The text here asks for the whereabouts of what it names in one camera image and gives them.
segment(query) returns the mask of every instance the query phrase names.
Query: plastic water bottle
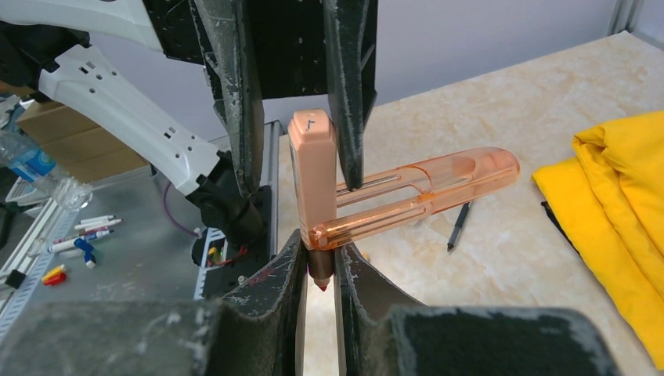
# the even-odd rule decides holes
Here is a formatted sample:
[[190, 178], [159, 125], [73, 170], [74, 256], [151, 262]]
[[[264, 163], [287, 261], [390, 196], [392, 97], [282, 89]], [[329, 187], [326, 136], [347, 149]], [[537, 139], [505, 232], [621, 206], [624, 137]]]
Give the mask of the plastic water bottle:
[[0, 131], [0, 163], [68, 210], [84, 208], [92, 199], [92, 188], [81, 184], [59, 167], [31, 139]]

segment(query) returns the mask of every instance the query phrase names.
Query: black pen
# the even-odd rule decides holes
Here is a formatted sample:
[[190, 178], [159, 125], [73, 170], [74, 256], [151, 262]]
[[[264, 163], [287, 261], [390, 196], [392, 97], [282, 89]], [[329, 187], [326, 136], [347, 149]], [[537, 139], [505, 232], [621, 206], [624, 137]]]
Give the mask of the black pen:
[[449, 241], [447, 242], [448, 252], [451, 252], [454, 249], [454, 245], [457, 242], [457, 238], [459, 237], [461, 228], [464, 227], [464, 223], [466, 222], [466, 215], [468, 215], [468, 209], [470, 208], [471, 208], [470, 202], [465, 203], [464, 206], [461, 208], [461, 212], [459, 213], [459, 216], [456, 218], [456, 223], [454, 223], [454, 231], [452, 231], [452, 236], [449, 237]]

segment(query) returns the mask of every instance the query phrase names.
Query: table surface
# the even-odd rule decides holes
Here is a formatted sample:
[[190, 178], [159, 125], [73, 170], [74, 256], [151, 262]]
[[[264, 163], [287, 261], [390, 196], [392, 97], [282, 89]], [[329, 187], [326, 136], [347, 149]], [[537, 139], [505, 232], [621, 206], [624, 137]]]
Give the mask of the table surface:
[[[92, 243], [99, 265], [89, 269], [83, 256], [53, 257], [49, 269], [64, 264], [69, 283], [58, 288], [38, 284], [29, 306], [81, 300], [193, 298], [198, 267], [191, 262], [191, 247], [196, 239], [177, 230], [164, 214], [161, 199], [168, 181], [162, 174], [151, 176], [149, 168], [126, 175], [119, 183], [95, 190], [93, 200], [75, 221], [109, 214], [123, 219], [113, 227], [114, 233]], [[169, 190], [167, 202], [184, 227], [204, 228], [199, 210], [176, 189]]]
[[[357, 245], [385, 276], [430, 306], [576, 309], [599, 328], [624, 373], [656, 374], [604, 288], [545, 215], [530, 176], [574, 156], [578, 131], [661, 110], [663, 103], [664, 52], [623, 33], [376, 107], [364, 138], [366, 175], [498, 146], [517, 156], [521, 177], [474, 203], [450, 255], [446, 244], [459, 208]], [[281, 248], [298, 227], [286, 137], [279, 179]], [[311, 280], [308, 290], [305, 374], [336, 374], [334, 294]]]

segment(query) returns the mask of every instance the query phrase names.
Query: orange pen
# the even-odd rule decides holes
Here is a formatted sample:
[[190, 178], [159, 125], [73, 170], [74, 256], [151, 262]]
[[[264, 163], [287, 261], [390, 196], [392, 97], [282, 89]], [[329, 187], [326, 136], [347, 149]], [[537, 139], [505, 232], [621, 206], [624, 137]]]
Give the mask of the orange pen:
[[[519, 176], [513, 154], [479, 147], [367, 176], [349, 191], [335, 186], [336, 135], [324, 111], [296, 112], [288, 134], [309, 274], [323, 290], [334, 272], [330, 250], [496, 192]], [[407, 187], [417, 195], [337, 218], [337, 208]]]

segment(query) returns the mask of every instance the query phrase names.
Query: metal table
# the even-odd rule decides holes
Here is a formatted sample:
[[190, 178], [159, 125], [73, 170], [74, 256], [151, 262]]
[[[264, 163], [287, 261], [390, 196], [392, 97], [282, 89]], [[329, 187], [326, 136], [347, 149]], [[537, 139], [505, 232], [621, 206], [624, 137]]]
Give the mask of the metal table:
[[[275, 195], [272, 205], [276, 218], [278, 121], [265, 126], [265, 150], [262, 185], [270, 185]], [[228, 137], [213, 142], [220, 150], [229, 149]], [[91, 203], [78, 213], [66, 212], [50, 201], [27, 231], [3, 270], [18, 269], [28, 274], [21, 288], [9, 299], [0, 302], [0, 340], [11, 328], [24, 308], [47, 302], [82, 301], [191, 301], [200, 297], [197, 283], [204, 279], [206, 269], [192, 262], [191, 249], [195, 237], [175, 228], [162, 205], [168, 184], [159, 172], [150, 167], [126, 172], [94, 184]], [[168, 208], [174, 218], [188, 229], [205, 228], [200, 211], [175, 189], [168, 192]], [[74, 234], [73, 225], [80, 219], [115, 215], [123, 223], [115, 232], [95, 241], [97, 266], [89, 269], [82, 256], [62, 258], [41, 254], [36, 258], [27, 253], [38, 238], [53, 240]], [[273, 253], [276, 253], [276, 220], [271, 229]], [[39, 280], [45, 271], [60, 264], [67, 267], [67, 281], [46, 287]]]

